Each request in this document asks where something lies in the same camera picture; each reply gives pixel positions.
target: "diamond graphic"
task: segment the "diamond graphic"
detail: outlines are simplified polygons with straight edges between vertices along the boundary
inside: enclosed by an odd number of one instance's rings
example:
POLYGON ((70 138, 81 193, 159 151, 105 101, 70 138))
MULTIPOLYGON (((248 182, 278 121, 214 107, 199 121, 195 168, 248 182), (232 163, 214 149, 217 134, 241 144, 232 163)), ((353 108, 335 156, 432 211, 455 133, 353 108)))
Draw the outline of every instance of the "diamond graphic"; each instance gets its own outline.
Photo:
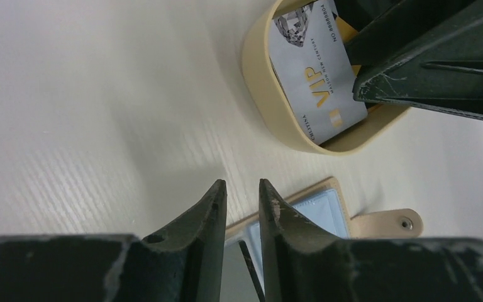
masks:
POLYGON ((304 37, 308 29, 308 16, 312 13, 313 6, 314 3, 310 3, 274 20, 279 32, 288 43, 303 47, 304 37))

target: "beige container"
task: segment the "beige container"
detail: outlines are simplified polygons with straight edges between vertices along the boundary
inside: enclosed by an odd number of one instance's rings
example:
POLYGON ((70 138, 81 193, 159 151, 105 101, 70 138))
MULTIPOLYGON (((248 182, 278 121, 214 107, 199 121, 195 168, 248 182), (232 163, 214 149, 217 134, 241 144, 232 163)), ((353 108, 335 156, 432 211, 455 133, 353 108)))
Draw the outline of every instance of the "beige container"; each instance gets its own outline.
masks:
MULTIPOLYGON (((317 154, 343 155, 358 150, 402 116, 408 107, 382 105, 370 110, 367 118, 331 138, 321 146, 313 143, 301 130, 288 100, 273 71, 269 59, 268 40, 274 16, 297 9, 310 0, 277 0, 258 19, 245 37, 241 65, 245 83, 264 118, 267 128, 290 148, 317 154)), ((336 20, 344 41, 356 31, 338 18, 336 20)))

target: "light blue panel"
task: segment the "light blue panel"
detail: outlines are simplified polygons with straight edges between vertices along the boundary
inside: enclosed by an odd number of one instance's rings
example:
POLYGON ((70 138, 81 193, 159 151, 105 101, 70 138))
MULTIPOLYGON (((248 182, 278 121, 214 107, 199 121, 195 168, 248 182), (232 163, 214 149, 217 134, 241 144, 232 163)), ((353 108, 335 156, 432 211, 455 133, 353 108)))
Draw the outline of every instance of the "light blue panel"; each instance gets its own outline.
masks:
MULTIPOLYGON (((320 228, 341 238, 348 238, 347 225, 343 217, 338 192, 328 189, 312 195, 293 205, 301 214, 310 219, 320 228)), ((263 276, 262 271, 262 243, 260 241, 260 223, 256 222, 247 228, 247 247, 251 250, 253 264, 258 276, 263 276)))

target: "white table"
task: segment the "white table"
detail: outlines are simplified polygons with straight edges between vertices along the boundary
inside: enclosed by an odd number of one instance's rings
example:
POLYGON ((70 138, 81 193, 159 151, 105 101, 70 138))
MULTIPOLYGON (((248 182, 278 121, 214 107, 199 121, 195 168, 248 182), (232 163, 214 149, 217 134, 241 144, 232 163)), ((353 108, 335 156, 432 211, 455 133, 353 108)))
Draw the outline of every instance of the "white table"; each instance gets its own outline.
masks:
POLYGON ((328 176, 351 214, 483 238, 483 122, 412 109, 347 157, 293 151, 240 72, 272 0, 0 1, 0 233, 149 234, 228 182, 228 223, 328 176))

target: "white surface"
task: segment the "white surface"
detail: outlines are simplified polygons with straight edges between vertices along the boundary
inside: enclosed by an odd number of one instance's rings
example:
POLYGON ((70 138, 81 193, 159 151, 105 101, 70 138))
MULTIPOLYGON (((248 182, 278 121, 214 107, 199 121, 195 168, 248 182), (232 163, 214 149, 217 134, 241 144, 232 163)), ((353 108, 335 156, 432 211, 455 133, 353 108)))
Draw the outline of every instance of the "white surface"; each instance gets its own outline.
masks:
POLYGON ((351 214, 483 238, 483 122, 412 110, 348 157, 289 150, 239 68, 270 0, 0 1, 0 233, 144 236, 228 182, 228 222, 328 176, 351 214))

